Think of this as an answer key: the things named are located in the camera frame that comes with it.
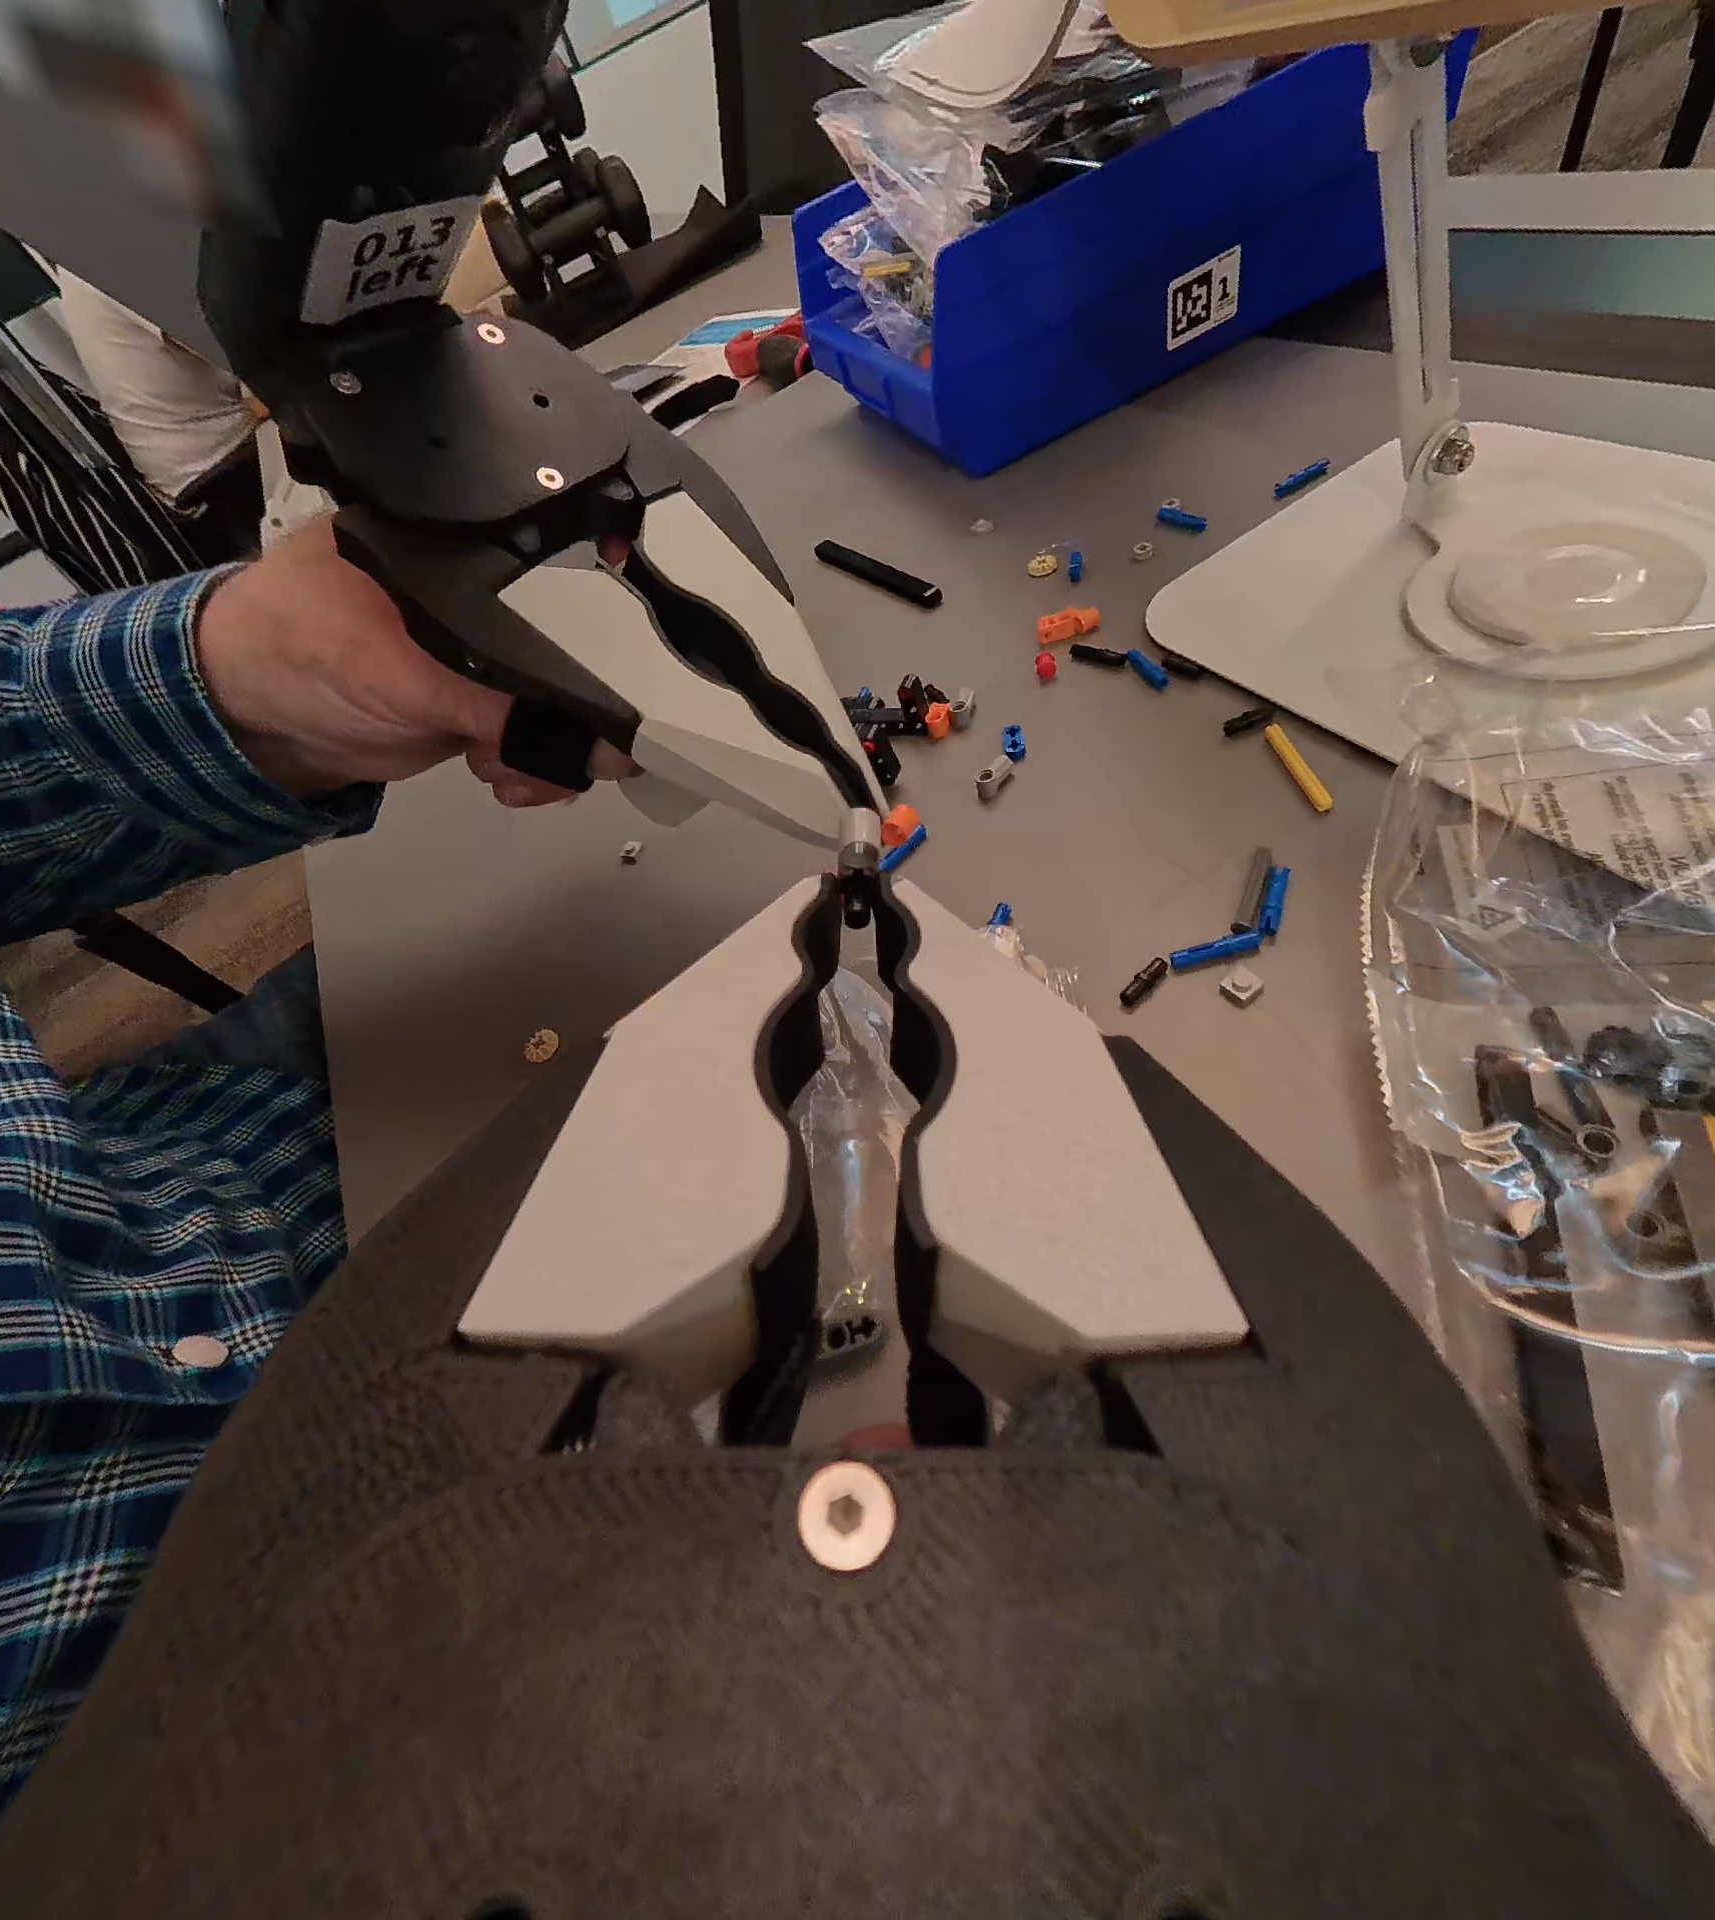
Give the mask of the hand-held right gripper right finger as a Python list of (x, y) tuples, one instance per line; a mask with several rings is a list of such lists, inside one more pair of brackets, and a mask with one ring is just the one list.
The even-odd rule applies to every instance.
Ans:
[(1252, 1326), (1102, 1030), (912, 882), (876, 899), (900, 1153), (908, 1421), (974, 1447), (990, 1404), (1092, 1365), (1226, 1353)]

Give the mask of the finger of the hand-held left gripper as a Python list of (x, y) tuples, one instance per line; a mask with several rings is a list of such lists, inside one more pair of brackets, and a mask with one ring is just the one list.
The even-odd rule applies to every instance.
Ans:
[(792, 592), (732, 494), (722, 506), (654, 498), (630, 546), (630, 587), (686, 678), (716, 687), (732, 716), (678, 720), (706, 742), (684, 755), (716, 799), (752, 813), (888, 809)]
[(838, 843), (850, 804), (830, 771), (744, 689), (686, 661), (636, 587), (600, 568), (538, 566), (500, 602), (636, 714), (624, 789), (648, 818), (674, 826), (730, 804), (814, 848)]

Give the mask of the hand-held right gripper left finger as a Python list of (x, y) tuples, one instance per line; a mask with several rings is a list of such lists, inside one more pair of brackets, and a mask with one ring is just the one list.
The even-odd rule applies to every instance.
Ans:
[(798, 882), (620, 1019), (458, 1333), (720, 1399), (726, 1443), (784, 1443), (820, 1337), (796, 1104), (824, 1063), (838, 882)]

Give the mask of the small clear plastic bag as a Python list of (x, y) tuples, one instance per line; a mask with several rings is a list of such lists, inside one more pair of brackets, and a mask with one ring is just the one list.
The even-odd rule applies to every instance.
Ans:
[(840, 969), (818, 1004), (824, 1059), (796, 1118), (828, 1233), (820, 1313), (856, 1343), (860, 1321), (882, 1326), (894, 1308), (890, 1194), (916, 1102), (890, 1063), (894, 1015), (874, 960)]

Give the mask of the black lego assembly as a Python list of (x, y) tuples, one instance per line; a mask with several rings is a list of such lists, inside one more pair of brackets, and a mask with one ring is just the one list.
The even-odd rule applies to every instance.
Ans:
[(898, 740), (940, 742), (946, 736), (962, 733), (974, 724), (976, 708), (972, 687), (964, 687), (952, 697), (940, 685), (916, 673), (898, 684), (894, 699), (876, 693), (870, 685), (844, 697), (844, 712), (852, 720), (876, 780), (886, 792), (902, 776)]

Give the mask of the black lego beam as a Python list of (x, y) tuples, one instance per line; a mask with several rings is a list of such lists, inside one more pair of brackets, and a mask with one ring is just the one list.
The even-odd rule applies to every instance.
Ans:
[(832, 569), (846, 573), (854, 579), (860, 579), (880, 592), (886, 592), (898, 602), (916, 605), (924, 611), (940, 609), (944, 604), (944, 592), (930, 579), (908, 572), (884, 557), (870, 556), (864, 549), (848, 546), (842, 539), (820, 539), (816, 544), (816, 560)]

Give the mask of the scattered small lego pins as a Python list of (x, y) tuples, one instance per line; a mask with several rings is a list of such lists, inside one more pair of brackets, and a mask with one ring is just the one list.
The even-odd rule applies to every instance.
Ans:
[[(1278, 498), (1278, 501), (1292, 498), (1294, 494), (1300, 494), (1304, 487), (1320, 482), (1330, 469), (1332, 469), (1332, 462), (1328, 457), (1308, 463), (1302, 469), (1296, 469), (1290, 476), (1276, 482), (1274, 495)], [(1178, 523), (1180, 519), (1184, 519), (1184, 516), (1178, 512), (1178, 508), (1166, 506), (1158, 509), (1158, 519), (1168, 523)], [(1202, 530), (1204, 519), (1198, 519), (1196, 516), (1192, 516), (1192, 519), (1184, 519), (1186, 525), (1192, 525), (1194, 522), (1196, 522), (1196, 527)], [(1142, 647), (1120, 652), (1116, 647), (1110, 650), (1104, 646), (1092, 647), (1084, 639), (1070, 643), (1068, 655), (1070, 658), (1074, 655), (1076, 660), (1078, 658), (1094, 660), (1104, 665), (1128, 663), (1132, 670), (1138, 670), (1148, 684), (1162, 689), (1170, 681), (1170, 676), (1168, 671), (1164, 671), (1164, 667), (1176, 667), (1180, 661), (1178, 661), (1178, 653), (1170, 646), (1166, 646), (1162, 639), (1158, 642), (1158, 647), (1160, 647), (1160, 660), (1162, 660), (1160, 665), (1154, 665), (1154, 660), (1150, 660), (1150, 655), (1144, 653)], [(1050, 655), (1048, 652), (1042, 652), (1038, 655), (1038, 665), (1046, 678), (1052, 678), (1058, 671), (1060, 663), (1062, 660)], [(1252, 732), (1256, 720), (1270, 724), (1276, 717), (1278, 717), (1276, 708), (1264, 705), (1254, 710), (1254, 714), (1248, 712), (1244, 716), (1238, 716), (1230, 725), (1230, 732), (1240, 732), (1240, 730)], [(1004, 742), (1004, 753), (1014, 755), (1018, 761), (1024, 757), (1026, 742), (1020, 725), (1008, 725), (1002, 733), (1002, 742)], [(912, 858), (912, 854), (926, 843), (928, 829), (926, 829), (926, 824), (922, 826), (924, 826), (924, 831), (904, 849), (898, 849), (896, 854), (882, 851), (882, 859), (880, 859), (882, 874), (890, 876), (898, 871), (904, 866), (904, 861)], [(1270, 889), (1264, 899), (1262, 921), (1256, 931), (1236, 936), (1228, 929), (1224, 936), (1216, 938), (1214, 942), (1212, 939), (1200, 942), (1200, 943), (1194, 942), (1188, 947), (1184, 945), (1184, 947), (1172, 949), (1170, 954), (1154, 955), (1144, 968), (1134, 971), (1132, 980), (1120, 992), (1118, 995), (1120, 1005), (1124, 1009), (1136, 1009), (1138, 1005), (1144, 1004), (1146, 998), (1150, 998), (1150, 993), (1156, 992), (1156, 988), (1166, 978), (1174, 978), (1186, 971), (1188, 974), (1200, 971), (1210, 965), (1228, 965), (1232, 961), (1242, 963), (1254, 954), (1258, 954), (1264, 947), (1264, 943), (1268, 939), (1274, 939), (1278, 934), (1278, 928), (1282, 923), (1284, 904), (1288, 897), (1290, 877), (1292, 877), (1292, 869), (1274, 859)], [(1010, 947), (1014, 958), (1018, 958), (1026, 968), (1030, 965), (1030, 960), (1034, 955), (1028, 954), (1028, 947), (1018, 949), (1020, 938), (1018, 938), (1018, 931), (1014, 929), (1014, 907), (1008, 902), (1002, 902), (994, 910), (994, 914), (986, 921), (986, 929), (994, 938), (994, 943), (996, 942), (1002, 943), (1002, 949)]]

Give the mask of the yellow lego axle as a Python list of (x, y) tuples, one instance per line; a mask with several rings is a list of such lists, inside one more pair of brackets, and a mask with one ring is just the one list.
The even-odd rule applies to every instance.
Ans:
[(1302, 793), (1306, 804), (1318, 816), (1330, 816), (1334, 812), (1334, 795), (1320, 774), (1304, 757), (1302, 749), (1290, 738), (1284, 724), (1272, 720), (1262, 730), (1264, 743), (1270, 748), (1274, 757), (1280, 761), (1296, 789)]

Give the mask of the large clear lego parts bag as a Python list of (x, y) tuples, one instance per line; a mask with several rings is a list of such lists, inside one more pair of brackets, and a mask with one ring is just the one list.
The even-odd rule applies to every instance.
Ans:
[(1442, 702), (1362, 945), (1430, 1327), (1715, 1842), (1710, 693)]

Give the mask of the person's left hand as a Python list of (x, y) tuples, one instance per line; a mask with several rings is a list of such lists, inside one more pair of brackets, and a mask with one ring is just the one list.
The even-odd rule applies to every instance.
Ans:
[(314, 517), (228, 573), (198, 611), (198, 676), (236, 748), (314, 799), (462, 757), (508, 807), (570, 804), (500, 753), (512, 696), (424, 652), (386, 592)]

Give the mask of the black dumbbell rack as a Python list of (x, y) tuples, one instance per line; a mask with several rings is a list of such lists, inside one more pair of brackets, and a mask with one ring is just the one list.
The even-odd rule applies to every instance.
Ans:
[(502, 165), (484, 203), (486, 239), (512, 290), (508, 314), (566, 347), (628, 324), (758, 238), (756, 218), (744, 223), (706, 187), (680, 226), (656, 234), (632, 167), (572, 147), (584, 132), (580, 87), (556, 51), (514, 125), (514, 137), (540, 139), (542, 158)]

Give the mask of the white blue paper sheet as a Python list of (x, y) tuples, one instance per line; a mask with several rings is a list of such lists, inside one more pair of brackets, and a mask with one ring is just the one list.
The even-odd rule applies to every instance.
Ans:
[(664, 365), (670, 364), (694, 376), (730, 372), (728, 347), (732, 340), (746, 331), (760, 337), (772, 328), (796, 321), (798, 317), (796, 307), (752, 307), (746, 312), (714, 314), (686, 330), (674, 345), (664, 347), (658, 359)]

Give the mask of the blue plastic parts bin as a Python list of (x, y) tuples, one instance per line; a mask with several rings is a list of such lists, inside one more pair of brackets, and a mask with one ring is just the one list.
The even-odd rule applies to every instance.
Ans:
[(858, 184), (792, 218), (818, 372), (970, 476), (1006, 467), (1384, 261), (1370, 56), (1334, 45), (952, 241), (926, 361), (860, 330), (822, 235)]

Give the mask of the white stand base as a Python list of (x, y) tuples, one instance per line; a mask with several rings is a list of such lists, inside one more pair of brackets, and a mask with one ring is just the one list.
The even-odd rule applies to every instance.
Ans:
[(1482, 724), (1715, 705), (1715, 459), (1472, 422), (1452, 352), (1446, 11), (1370, 45), (1396, 435), (1184, 576), (1148, 632), (1388, 759)]

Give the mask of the bundle of clear parts bags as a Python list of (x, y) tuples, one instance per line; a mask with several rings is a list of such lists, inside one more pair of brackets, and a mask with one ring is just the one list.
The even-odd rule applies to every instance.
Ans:
[(820, 250), (852, 328), (924, 370), (942, 252), (1172, 132), (1218, 83), (1154, 66), (1096, 1), (936, 3), (806, 48), (848, 81), (816, 120), (866, 199)]

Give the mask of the person's plaid shirt torso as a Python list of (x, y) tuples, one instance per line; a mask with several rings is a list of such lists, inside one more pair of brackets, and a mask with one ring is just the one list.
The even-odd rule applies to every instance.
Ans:
[(0, 990), (0, 1814), (344, 1251), (312, 952), (78, 1079)]

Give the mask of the wooden board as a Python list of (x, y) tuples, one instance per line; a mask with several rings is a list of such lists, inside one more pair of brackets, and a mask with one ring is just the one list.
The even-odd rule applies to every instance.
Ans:
[(1116, 33), (1168, 67), (1290, 56), (1386, 38), (1446, 38), (1600, 1), (1108, 1)]

